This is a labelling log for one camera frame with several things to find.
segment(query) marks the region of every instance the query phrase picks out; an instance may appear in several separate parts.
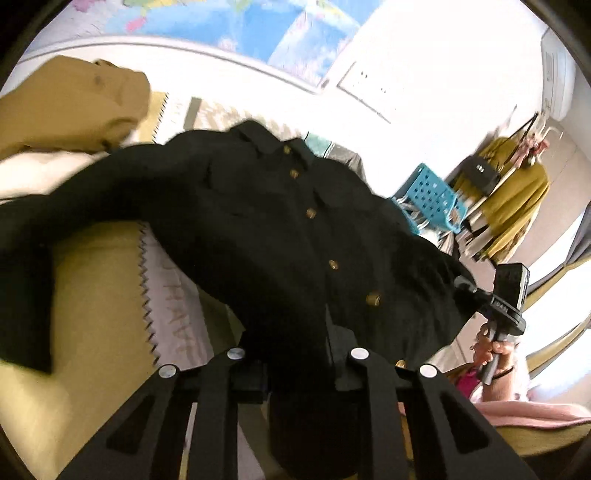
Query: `jacket collar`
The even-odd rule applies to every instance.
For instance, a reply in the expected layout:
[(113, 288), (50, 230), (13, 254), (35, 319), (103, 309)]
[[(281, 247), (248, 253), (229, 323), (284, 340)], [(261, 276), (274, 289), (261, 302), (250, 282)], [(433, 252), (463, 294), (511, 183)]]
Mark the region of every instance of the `jacket collar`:
[(301, 138), (282, 142), (263, 125), (247, 120), (230, 131), (253, 143), (261, 154), (270, 155), (289, 145), (301, 166), (312, 177), (315, 192), (331, 207), (372, 210), (376, 206), (369, 187), (346, 165), (327, 158), (316, 157)]

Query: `black jacket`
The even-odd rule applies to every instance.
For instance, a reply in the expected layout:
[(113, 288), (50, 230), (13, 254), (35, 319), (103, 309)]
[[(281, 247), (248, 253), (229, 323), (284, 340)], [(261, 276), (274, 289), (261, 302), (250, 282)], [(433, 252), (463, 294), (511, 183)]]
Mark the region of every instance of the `black jacket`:
[(326, 358), (326, 305), (360, 345), (416, 366), (476, 306), (456, 260), (409, 233), (347, 167), (248, 121), (136, 145), (48, 196), (0, 206), (0, 356), (49, 370), (47, 245), (91, 222), (149, 222), (172, 260), (230, 305), (263, 356), (308, 375)]

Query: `curtain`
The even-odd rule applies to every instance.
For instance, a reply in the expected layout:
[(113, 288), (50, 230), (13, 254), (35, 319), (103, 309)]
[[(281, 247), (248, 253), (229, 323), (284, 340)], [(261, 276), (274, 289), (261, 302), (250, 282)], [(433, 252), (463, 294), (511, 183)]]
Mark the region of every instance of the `curtain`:
[(584, 321), (579, 323), (568, 333), (565, 333), (555, 342), (548, 346), (533, 352), (527, 356), (527, 367), (530, 371), (530, 377), (534, 378), (542, 373), (554, 360), (556, 360), (561, 353), (568, 347), (575, 343), (585, 331), (591, 327), (591, 315)]
[(583, 219), (579, 225), (569, 253), (564, 262), (556, 267), (544, 278), (532, 283), (528, 287), (528, 295), (525, 299), (525, 310), (531, 307), (536, 301), (556, 285), (564, 277), (566, 272), (573, 270), (591, 259), (591, 202), (587, 204)]

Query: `window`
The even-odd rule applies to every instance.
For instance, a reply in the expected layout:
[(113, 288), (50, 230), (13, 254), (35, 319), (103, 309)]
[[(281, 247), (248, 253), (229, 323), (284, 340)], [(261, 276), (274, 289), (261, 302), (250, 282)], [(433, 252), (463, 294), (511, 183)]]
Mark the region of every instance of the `window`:
[(519, 348), (526, 355), (551, 344), (587, 318), (591, 312), (590, 278), (591, 261), (567, 272), (524, 312), (527, 328)]
[(579, 215), (556, 243), (530, 267), (530, 285), (544, 278), (566, 260), (582, 220), (583, 214)]

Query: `mustard yellow garment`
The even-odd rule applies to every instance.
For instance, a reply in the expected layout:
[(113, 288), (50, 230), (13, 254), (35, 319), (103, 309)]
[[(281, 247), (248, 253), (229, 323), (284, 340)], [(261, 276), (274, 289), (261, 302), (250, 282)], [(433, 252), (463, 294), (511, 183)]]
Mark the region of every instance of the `mustard yellow garment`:
[(95, 153), (117, 147), (148, 112), (141, 72), (58, 56), (0, 98), (0, 160), (27, 148)]
[[(517, 146), (516, 140), (497, 138), (481, 153), (501, 176), (511, 169), (509, 157)], [(550, 181), (544, 166), (536, 162), (529, 168), (518, 168), (480, 207), (492, 231), (492, 243), (484, 254), (497, 262), (506, 260), (506, 252), (527, 228), (531, 218), (548, 193)], [(454, 185), (457, 192), (477, 202), (482, 194), (466, 179), (460, 176)]]

